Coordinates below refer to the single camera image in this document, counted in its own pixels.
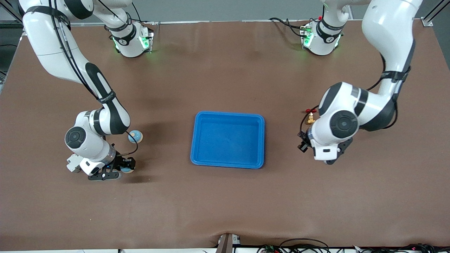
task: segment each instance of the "gray floor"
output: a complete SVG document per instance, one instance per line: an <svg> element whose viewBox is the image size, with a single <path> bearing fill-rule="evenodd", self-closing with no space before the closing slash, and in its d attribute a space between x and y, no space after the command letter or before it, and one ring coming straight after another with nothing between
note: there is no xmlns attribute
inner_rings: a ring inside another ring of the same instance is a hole
<svg viewBox="0 0 450 253"><path fill-rule="evenodd" d="M321 14L319 0L134 0L142 20L149 21L229 21L245 19L268 19L271 17L309 19ZM417 17L428 13L439 0L424 0ZM362 19L366 5L352 6L353 17ZM137 15L133 7L126 8L132 17ZM7 13L0 7L0 20L8 20ZM83 20L96 23L96 17ZM434 29L442 52L450 66L450 7L443 10L434 20ZM2 28L0 25L0 45L17 45L21 28ZM13 46L0 47L0 71L7 72L15 52Z"/></svg>

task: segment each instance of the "blue tray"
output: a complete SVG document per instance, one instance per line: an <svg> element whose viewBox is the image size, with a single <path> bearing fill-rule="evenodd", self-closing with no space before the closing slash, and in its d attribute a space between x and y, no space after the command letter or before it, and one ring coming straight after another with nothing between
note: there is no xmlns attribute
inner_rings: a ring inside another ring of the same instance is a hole
<svg viewBox="0 0 450 253"><path fill-rule="evenodd" d="M191 161L197 165L259 169L264 163L264 118L257 114L199 112Z"/></svg>

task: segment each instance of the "gold object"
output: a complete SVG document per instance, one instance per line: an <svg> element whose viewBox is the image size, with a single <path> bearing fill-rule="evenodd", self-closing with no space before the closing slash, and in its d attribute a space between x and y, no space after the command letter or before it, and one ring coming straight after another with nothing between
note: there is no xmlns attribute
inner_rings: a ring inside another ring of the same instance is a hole
<svg viewBox="0 0 450 253"><path fill-rule="evenodd" d="M314 122L315 122L314 116L313 116L312 113L310 113L310 115L308 116L308 120L306 121L306 124L307 124L307 125L311 125L311 124L314 123Z"/></svg>

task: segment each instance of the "brown table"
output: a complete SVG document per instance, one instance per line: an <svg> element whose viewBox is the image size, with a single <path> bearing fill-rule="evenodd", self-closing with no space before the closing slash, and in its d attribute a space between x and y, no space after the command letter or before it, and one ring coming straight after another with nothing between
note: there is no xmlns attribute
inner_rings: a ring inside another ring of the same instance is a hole
<svg viewBox="0 0 450 253"><path fill-rule="evenodd" d="M226 232L243 244L449 245L450 72L420 21L395 127L360 131L333 166L297 149L302 111L330 85L378 80L381 59L360 25L349 22L324 57L303 51L279 23L161 25L154 52L135 59L117 54L102 27L74 27L130 113L130 129L144 133L136 171L106 182L65 167L65 132L99 104L45 72L24 37L0 99L0 250L211 247ZM262 169L193 165L202 110L261 114ZM126 136L108 141L134 148Z"/></svg>

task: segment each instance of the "table surface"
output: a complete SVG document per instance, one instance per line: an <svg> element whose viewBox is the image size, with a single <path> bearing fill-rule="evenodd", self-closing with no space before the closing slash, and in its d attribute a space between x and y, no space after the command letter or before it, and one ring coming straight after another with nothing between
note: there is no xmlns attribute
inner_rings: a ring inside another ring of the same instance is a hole
<svg viewBox="0 0 450 253"><path fill-rule="evenodd" d="M144 139L118 181L71 174L64 134L99 104L39 64L26 37L0 99L0 250L204 248L308 237L330 246L450 244L450 72L433 30L414 22L412 71L395 127L360 131L333 166L297 149L302 111L339 81L370 87L382 63L361 23L328 56L301 49L279 23L161 25L154 51L127 59L102 27L74 27ZM199 111L266 121L260 170L195 166ZM119 152L126 136L108 136Z"/></svg>

